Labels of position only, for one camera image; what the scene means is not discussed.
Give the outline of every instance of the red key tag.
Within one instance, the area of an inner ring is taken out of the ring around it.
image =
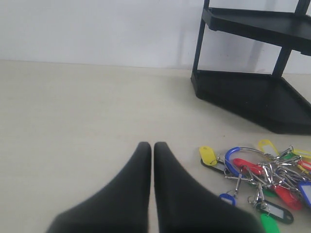
[[[284,188],[282,186],[275,186],[274,190],[276,194],[292,209],[294,210],[301,210],[302,203],[300,200],[295,197],[289,189]]]
[[[304,169],[311,171],[311,163],[302,160],[298,164],[301,165]]]
[[[249,161],[246,161],[244,159],[234,159],[233,164],[237,166],[238,168],[242,168],[243,172],[247,172],[247,167],[253,172],[255,175],[260,176],[263,174],[263,168],[253,164]]]

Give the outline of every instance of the beige floor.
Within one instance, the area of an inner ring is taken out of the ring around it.
[[[310,76],[285,77],[311,101]],[[220,194],[235,184],[202,167],[198,147],[222,153],[265,138],[280,150],[311,150],[310,136],[276,135],[197,99],[189,70],[0,61],[1,232],[44,232],[111,180],[139,141],[167,141],[187,171]],[[246,201],[253,194],[243,184],[238,206],[254,213]],[[293,214],[281,232],[307,232],[311,212]],[[150,232],[158,232],[153,190]]]

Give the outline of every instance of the pile of key tags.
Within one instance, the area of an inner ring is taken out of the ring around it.
[[[267,232],[279,232],[274,219],[291,224],[294,217],[289,210],[267,201],[264,195],[280,197],[293,210],[304,205],[311,208],[311,152],[289,146],[279,153],[269,140],[259,141],[258,148],[235,147],[220,158],[212,148],[200,147],[201,164],[237,181],[232,193],[219,196],[229,204],[236,204],[241,182],[254,186],[256,194],[247,201],[262,213],[260,219]],[[264,161],[254,164],[241,158],[232,159],[231,155],[238,151],[257,153]]]

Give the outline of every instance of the white wall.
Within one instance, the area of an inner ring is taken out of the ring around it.
[[[211,0],[294,11],[298,0]],[[203,0],[0,0],[0,59],[191,68]],[[271,72],[279,47],[207,30],[200,66]],[[293,52],[287,73],[311,73]]]

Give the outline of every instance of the shelf tier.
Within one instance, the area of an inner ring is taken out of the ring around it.
[[[311,17],[294,13],[225,8],[204,9],[211,30],[240,35],[311,56]]]
[[[311,134],[311,105],[284,78],[198,70],[195,94],[275,133]]]

